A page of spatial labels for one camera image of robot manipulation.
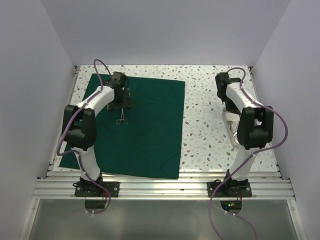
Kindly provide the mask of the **steel instrument tray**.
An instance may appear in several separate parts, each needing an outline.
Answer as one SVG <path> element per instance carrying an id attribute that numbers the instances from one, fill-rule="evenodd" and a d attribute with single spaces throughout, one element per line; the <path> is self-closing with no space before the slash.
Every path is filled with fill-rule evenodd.
<path id="1" fill-rule="evenodd" d="M 239 148 L 240 144 L 238 141 L 237 132 L 240 123 L 240 115 L 229 112 L 226 108 L 222 110 L 221 115 L 232 146 L 235 148 Z"/>

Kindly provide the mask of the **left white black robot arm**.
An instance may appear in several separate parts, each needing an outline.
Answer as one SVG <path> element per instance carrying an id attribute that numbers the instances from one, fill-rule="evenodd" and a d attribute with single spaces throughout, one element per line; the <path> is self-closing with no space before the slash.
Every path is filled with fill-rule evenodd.
<path id="1" fill-rule="evenodd" d="M 81 171 L 80 180 L 74 184 L 78 194 L 99 196 L 107 192 L 98 166 L 94 145 L 98 136 L 96 117 L 104 109 L 109 111 L 132 107 L 129 78 L 121 72 L 114 72 L 110 80 L 102 81 L 96 90 L 76 105 L 64 108 L 61 142 L 66 142 L 70 150 L 60 152 L 63 156 L 73 153 Z"/>

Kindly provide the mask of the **aluminium rail frame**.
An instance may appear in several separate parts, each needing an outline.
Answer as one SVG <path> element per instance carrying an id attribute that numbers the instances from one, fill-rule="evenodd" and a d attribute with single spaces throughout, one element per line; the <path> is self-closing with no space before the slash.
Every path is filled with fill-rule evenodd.
<path id="1" fill-rule="evenodd" d="M 255 95 L 251 68 L 245 65 L 111 65 L 131 77 L 185 82 L 181 160 L 178 179 L 157 179 L 105 173 L 103 179 L 119 182 L 119 197 L 107 213 L 116 221 L 114 234 L 129 230 L 165 238 L 208 240 L 217 237 L 210 221 L 229 240 L 298 240 L 296 204 L 292 184 L 282 178 L 272 150 L 260 153 L 249 182 L 253 196 L 242 198 L 239 216 L 218 208 L 207 182 L 222 179 L 236 157 L 223 123 L 222 102 L 216 97 L 214 77 L 229 71 L 244 79 L 246 91 Z"/>

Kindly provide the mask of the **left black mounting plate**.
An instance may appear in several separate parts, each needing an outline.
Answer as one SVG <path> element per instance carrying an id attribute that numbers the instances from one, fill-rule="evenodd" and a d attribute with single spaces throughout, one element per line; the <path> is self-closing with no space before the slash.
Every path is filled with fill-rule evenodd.
<path id="1" fill-rule="evenodd" d="M 109 194 L 106 191 L 92 182 L 89 183 L 81 183 L 80 181 L 73 183 L 72 186 L 75 187 L 74 196 L 75 197 L 85 197 L 85 198 L 93 198 L 93 197 L 115 197 L 119 196 L 120 183 L 117 181 L 108 181 L 102 182 L 100 184 L 102 187 L 108 190 Z"/>

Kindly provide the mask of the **black mounting plate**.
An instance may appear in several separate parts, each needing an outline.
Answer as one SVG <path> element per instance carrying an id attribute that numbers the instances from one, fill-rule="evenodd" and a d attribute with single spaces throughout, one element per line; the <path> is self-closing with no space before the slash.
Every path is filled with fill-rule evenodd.
<path id="1" fill-rule="evenodd" d="M 75 187 L 74 196 L 75 197 L 85 197 L 85 198 L 93 198 L 93 197 L 115 197 L 119 196 L 120 183 L 117 181 L 108 181 L 102 182 L 100 184 L 102 187 L 108 190 L 109 194 L 106 191 L 92 182 L 89 183 L 81 183 L 80 181 L 73 183 L 72 186 Z"/>
<path id="2" fill-rule="evenodd" d="M 209 198 L 212 197 L 215 189 L 220 183 L 221 181 L 219 179 L 206 183 Z M 227 184 L 224 183 L 213 195 L 214 198 L 251 198 L 252 196 L 251 185 L 248 181 L 242 181 L 241 183 L 232 184 L 230 186 L 227 186 Z"/>

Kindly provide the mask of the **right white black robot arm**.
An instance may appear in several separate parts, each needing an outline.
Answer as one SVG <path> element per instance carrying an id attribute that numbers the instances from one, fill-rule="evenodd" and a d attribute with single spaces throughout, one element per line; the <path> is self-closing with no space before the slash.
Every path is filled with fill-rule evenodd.
<path id="1" fill-rule="evenodd" d="M 239 117 L 236 129 L 239 148 L 223 181 L 215 180 L 212 183 L 212 195 L 251 197 L 249 173 L 256 151 L 264 149 L 273 138 L 274 113 L 245 91 L 240 78 L 232 78 L 227 72 L 221 72 L 216 75 L 215 82 L 217 96 L 225 103 L 226 113 Z"/>

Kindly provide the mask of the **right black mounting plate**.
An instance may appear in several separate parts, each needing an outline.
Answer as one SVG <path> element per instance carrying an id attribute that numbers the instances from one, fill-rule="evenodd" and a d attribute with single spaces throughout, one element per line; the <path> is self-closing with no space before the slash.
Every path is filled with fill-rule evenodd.
<path id="1" fill-rule="evenodd" d="M 215 189 L 220 183 L 221 181 L 219 179 L 206 183 L 209 198 L 212 197 Z M 251 198 L 252 196 L 251 185 L 248 181 L 242 181 L 241 183 L 232 184 L 230 186 L 227 186 L 227 184 L 224 183 L 213 195 L 214 198 Z"/>

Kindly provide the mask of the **green surgical cloth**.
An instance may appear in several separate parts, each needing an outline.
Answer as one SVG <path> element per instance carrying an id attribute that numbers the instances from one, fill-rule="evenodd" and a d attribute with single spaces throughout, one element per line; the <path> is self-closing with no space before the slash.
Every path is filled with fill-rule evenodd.
<path id="1" fill-rule="evenodd" d="M 105 173 L 177 179 L 182 147 L 185 82 L 129 77 L 128 124 L 121 110 L 104 108 L 96 118 L 94 152 Z"/>

